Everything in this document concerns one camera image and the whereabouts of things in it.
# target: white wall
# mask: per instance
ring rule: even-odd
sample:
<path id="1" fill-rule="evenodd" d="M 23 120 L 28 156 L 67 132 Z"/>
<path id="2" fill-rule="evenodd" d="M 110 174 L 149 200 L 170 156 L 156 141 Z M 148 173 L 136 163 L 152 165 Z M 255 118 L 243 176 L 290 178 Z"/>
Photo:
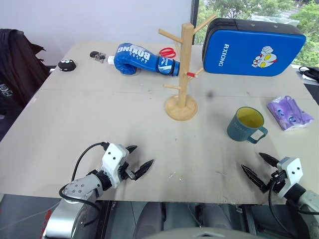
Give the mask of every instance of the white wall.
<path id="1" fill-rule="evenodd" d="M 158 28 L 180 36 L 190 10 L 191 0 L 6 0 L 0 28 L 23 31 L 47 50 L 38 54 L 45 64 L 56 65 L 78 41 L 172 43 Z"/>

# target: white table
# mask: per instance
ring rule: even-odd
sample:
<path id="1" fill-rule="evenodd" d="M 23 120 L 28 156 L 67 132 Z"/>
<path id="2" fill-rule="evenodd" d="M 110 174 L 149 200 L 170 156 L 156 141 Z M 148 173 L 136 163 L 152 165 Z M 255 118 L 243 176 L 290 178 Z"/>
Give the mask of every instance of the white table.
<path id="1" fill-rule="evenodd" d="M 54 71 L 0 143 L 0 192 L 58 197 L 82 151 L 108 141 L 139 146 L 128 160 L 133 169 L 150 159 L 155 162 L 138 181 L 127 180 L 105 192 L 104 200 L 264 203 L 266 195 L 240 167 L 251 167 L 267 182 L 274 168 L 258 152 L 278 159 L 299 157 L 301 184 L 319 193 L 319 108 L 291 68 L 276 77 L 200 73 L 189 85 L 198 112 L 179 122 L 164 111 L 165 100 L 177 91 L 162 87 L 177 78 L 145 71 L 123 76 L 89 57 L 93 50 L 111 55 L 117 45 L 85 42 L 69 51 L 65 58 L 73 59 L 77 68 Z M 153 52 L 166 47 L 141 45 Z M 200 68 L 200 51 L 197 46 L 193 49 L 193 71 Z M 266 108 L 281 95 L 295 98 L 315 122 L 283 132 Z M 226 133 L 241 106 L 256 108 L 265 118 L 269 133 L 258 144 L 235 142 Z M 99 169 L 103 153 L 102 148 L 90 150 L 77 177 Z"/>

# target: mug handle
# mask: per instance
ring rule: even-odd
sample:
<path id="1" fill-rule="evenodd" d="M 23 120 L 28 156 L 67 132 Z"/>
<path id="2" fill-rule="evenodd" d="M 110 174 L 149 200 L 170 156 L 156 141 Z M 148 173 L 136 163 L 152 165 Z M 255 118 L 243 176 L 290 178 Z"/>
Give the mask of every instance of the mug handle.
<path id="1" fill-rule="evenodd" d="M 260 127 L 258 130 L 260 130 L 262 133 L 264 133 L 258 140 L 253 139 L 251 136 L 248 137 L 248 141 L 251 143 L 258 143 L 259 140 L 261 140 L 263 137 L 265 137 L 268 134 L 268 130 L 264 127 Z"/>

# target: blue mug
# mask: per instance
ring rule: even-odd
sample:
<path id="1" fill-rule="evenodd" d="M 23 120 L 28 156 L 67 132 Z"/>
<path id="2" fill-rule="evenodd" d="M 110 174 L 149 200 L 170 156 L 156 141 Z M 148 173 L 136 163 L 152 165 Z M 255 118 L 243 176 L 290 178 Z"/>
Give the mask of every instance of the blue mug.
<path id="1" fill-rule="evenodd" d="M 268 133 L 264 127 L 264 117 L 262 114 L 251 107 L 239 108 L 227 127 L 227 134 L 235 141 L 248 140 L 252 143 L 257 143 Z M 258 140 L 255 140 L 251 135 L 260 130 L 264 133 Z"/>

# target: blue boxing glove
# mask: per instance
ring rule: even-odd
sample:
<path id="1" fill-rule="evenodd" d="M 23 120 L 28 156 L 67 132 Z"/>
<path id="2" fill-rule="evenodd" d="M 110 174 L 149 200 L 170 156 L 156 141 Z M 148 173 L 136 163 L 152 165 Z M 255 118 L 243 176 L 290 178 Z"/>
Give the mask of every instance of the blue boxing glove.
<path id="1" fill-rule="evenodd" d="M 179 72 L 178 61 L 156 56 L 146 49 L 131 43 L 119 45 L 114 57 L 114 65 L 116 69 L 126 75 L 135 74 L 137 68 L 170 76 L 178 76 Z"/>

